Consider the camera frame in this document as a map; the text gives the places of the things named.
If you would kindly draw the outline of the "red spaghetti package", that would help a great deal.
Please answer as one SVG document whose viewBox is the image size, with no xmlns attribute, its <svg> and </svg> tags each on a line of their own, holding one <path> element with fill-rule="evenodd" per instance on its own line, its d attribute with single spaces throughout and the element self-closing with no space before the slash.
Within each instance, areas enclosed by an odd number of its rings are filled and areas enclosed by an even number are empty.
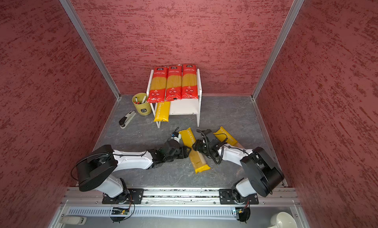
<svg viewBox="0 0 378 228">
<path fill-rule="evenodd" d="M 167 86 L 167 67 L 156 67 L 150 85 L 148 103 L 161 103 L 165 101 L 165 92 Z"/>
<path fill-rule="evenodd" d="M 171 102 L 182 99 L 182 66 L 168 68 L 165 100 Z"/>
<path fill-rule="evenodd" d="M 182 98 L 198 99 L 197 72 L 193 64 L 183 65 Z"/>
</svg>

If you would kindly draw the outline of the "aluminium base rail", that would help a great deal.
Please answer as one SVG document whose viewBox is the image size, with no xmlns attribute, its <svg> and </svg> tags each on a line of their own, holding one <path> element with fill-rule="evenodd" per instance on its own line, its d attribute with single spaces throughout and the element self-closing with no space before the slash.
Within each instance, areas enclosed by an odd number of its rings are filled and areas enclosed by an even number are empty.
<svg viewBox="0 0 378 228">
<path fill-rule="evenodd" d="M 130 189 L 130 193 L 132 202 L 104 204 L 101 192 L 70 187 L 61 202 L 60 216 L 233 219 L 244 207 L 287 207 L 297 213 L 301 205 L 294 188 L 277 188 L 266 198 L 253 194 L 243 203 L 235 202 L 229 189 L 220 188 L 145 187 Z"/>
</svg>

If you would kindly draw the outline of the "black grey stapler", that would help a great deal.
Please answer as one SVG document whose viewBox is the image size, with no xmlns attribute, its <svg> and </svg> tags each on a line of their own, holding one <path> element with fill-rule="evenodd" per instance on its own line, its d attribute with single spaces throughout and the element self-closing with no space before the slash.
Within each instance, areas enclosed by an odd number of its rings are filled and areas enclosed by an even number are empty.
<svg viewBox="0 0 378 228">
<path fill-rule="evenodd" d="M 136 112 L 135 111 L 130 111 L 129 113 L 127 113 L 125 116 L 123 116 L 120 120 L 119 120 L 119 125 L 121 127 L 121 129 L 125 129 L 129 123 L 133 120 L 133 118 L 136 116 Z"/>
</svg>

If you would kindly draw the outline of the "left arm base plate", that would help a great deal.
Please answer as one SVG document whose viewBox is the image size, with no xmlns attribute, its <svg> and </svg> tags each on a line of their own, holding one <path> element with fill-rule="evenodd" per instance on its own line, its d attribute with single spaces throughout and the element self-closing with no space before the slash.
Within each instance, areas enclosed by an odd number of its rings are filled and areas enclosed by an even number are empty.
<svg viewBox="0 0 378 228">
<path fill-rule="evenodd" d="M 122 192 L 114 198 L 111 198 L 109 195 L 103 193 L 102 204 L 141 204 L 144 191 L 144 189 L 128 189 L 126 192 Z"/>
</svg>

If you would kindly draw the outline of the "yellow pasta package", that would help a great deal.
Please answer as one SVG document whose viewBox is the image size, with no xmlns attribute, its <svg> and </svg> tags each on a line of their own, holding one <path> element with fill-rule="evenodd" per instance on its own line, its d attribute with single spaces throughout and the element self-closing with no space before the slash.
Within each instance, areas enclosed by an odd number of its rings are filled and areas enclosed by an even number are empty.
<svg viewBox="0 0 378 228">
<path fill-rule="evenodd" d="M 154 122 L 168 122 L 169 114 L 170 102 L 157 103 Z"/>
<path fill-rule="evenodd" d="M 219 141 L 224 141 L 233 147 L 244 148 L 224 127 L 220 127 L 217 132 L 214 133 L 215 137 Z"/>
<path fill-rule="evenodd" d="M 211 168 L 207 164 L 205 157 L 201 153 L 194 151 L 193 145 L 196 142 L 196 138 L 191 128 L 179 131 L 179 134 L 181 135 L 183 144 L 192 149 L 189 153 L 189 159 L 192 162 L 195 173 L 198 174 L 210 170 Z"/>
</svg>

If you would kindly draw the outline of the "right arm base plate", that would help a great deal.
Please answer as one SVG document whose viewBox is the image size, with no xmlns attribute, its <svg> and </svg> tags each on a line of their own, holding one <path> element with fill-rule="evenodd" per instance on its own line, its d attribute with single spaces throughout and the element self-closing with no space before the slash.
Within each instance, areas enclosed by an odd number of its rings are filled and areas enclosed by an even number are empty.
<svg viewBox="0 0 378 228">
<path fill-rule="evenodd" d="M 220 204 L 222 205 L 257 205 L 259 204 L 257 194 L 243 197 L 235 189 L 219 189 Z"/>
</svg>

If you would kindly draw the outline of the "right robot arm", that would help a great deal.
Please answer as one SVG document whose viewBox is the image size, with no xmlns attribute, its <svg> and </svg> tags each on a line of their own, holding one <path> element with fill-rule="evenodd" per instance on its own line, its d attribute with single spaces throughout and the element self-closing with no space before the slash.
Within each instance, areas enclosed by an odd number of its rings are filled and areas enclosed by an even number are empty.
<svg viewBox="0 0 378 228">
<path fill-rule="evenodd" d="M 284 181 L 284 174 L 278 164 L 262 148 L 244 149 L 232 146 L 227 139 L 220 140 L 210 129 L 197 130 L 202 140 L 198 139 L 192 149 L 212 159 L 219 165 L 223 161 L 232 162 L 244 170 L 246 178 L 236 182 L 231 189 L 231 197 L 236 203 L 242 203 L 250 195 L 266 197 Z"/>
</svg>

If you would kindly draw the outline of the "white mug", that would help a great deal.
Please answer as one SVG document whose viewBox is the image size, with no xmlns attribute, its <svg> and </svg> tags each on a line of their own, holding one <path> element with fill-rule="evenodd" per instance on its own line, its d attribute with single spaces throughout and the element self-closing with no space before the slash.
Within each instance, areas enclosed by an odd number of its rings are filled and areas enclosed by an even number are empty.
<svg viewBox="0 0 378 228">
<path fill-rule="evenodd" d="M 298 228 L 298 226 L 289 213 L 280 212 L 271 217 L 269 228 Z"/>
</svg>

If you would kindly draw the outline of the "yellow pen holder cup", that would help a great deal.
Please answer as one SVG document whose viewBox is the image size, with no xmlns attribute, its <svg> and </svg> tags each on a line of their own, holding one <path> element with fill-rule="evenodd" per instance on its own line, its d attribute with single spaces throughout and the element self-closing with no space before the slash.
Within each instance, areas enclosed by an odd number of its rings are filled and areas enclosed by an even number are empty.
<svg viewBox="0 0 378 228">
<path fill-rule="evenodd" d="M 132 102 L 136 108 L 136 112 L 142 116 L 149 115 L 152 112 L 151 105 L 147 102 L 148 95 L 146 93 L 135 94 Z"/>
</svg>

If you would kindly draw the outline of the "white remote device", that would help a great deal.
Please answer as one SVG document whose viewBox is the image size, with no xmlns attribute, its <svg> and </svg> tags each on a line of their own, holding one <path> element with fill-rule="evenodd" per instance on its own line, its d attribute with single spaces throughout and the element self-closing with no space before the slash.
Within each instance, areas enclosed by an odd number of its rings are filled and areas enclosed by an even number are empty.
<svg viewBox="0 0 378 228">
<path fill-rule="evenodd" d="M 61 217 L 59 223 L 65 225 L 84 225 L 87 221 L 86 217 L 79 216 L 64 216 Z"/>
</svg>

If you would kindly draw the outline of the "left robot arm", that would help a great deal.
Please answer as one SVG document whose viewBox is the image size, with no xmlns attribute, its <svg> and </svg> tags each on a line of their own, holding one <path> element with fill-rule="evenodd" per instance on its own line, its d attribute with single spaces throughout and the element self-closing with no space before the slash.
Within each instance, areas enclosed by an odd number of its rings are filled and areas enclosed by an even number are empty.
<svg viewBox="0 0 378 228">
<path fill-rule="evenodd" d="M 181 146 L 174 139 L 168 140 L 159 149 L 144 152 L 123 152 L 106 144 L 79 160 L 75 165 L 79 191 L 97 190 L 116 198 L 128 192 L 125 182 L 113 173 L 131 169 L 155 169 L 164 163 L 189 157 L 191 148 Z"/>
</svg>

